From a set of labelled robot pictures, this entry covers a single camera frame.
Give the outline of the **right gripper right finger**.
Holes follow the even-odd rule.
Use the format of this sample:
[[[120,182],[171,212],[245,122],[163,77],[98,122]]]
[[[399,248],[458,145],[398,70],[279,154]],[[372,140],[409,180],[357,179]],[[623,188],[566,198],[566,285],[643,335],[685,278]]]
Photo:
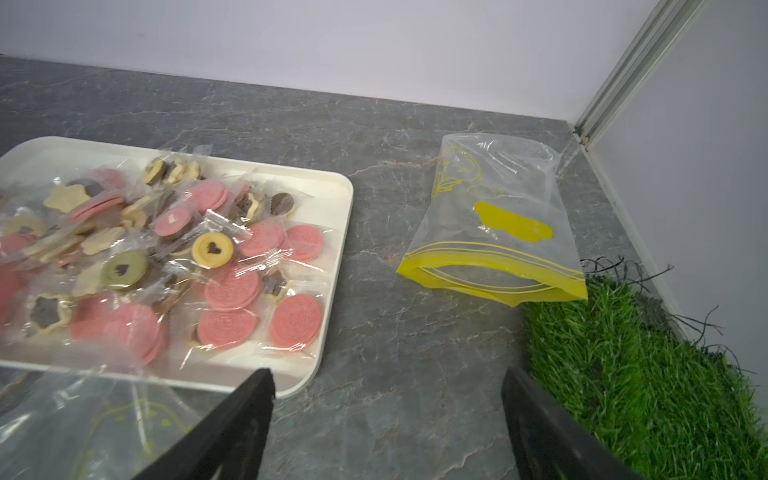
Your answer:
[[[521,479],[638,479],[523,369],[509,368],[501,397]]]

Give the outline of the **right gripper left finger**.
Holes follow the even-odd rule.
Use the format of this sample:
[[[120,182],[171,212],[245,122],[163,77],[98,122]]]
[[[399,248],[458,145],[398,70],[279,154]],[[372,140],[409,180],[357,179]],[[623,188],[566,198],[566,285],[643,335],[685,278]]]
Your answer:
[[[271,423],[272,372],[258,369],[137,479],[255,479]]]

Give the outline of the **cookie ziploc bag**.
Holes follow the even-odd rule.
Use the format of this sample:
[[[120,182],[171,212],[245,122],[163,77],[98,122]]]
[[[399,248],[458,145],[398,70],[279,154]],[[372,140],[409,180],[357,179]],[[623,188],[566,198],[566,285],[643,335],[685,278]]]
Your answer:
[[[531,139],[444,136],[430,205],[398,274],[510,307],[587,299],[557,187],[560,160]]]
[[[131,479],[200,419],[165,384],[45,373],[1,412],[1,476]]]

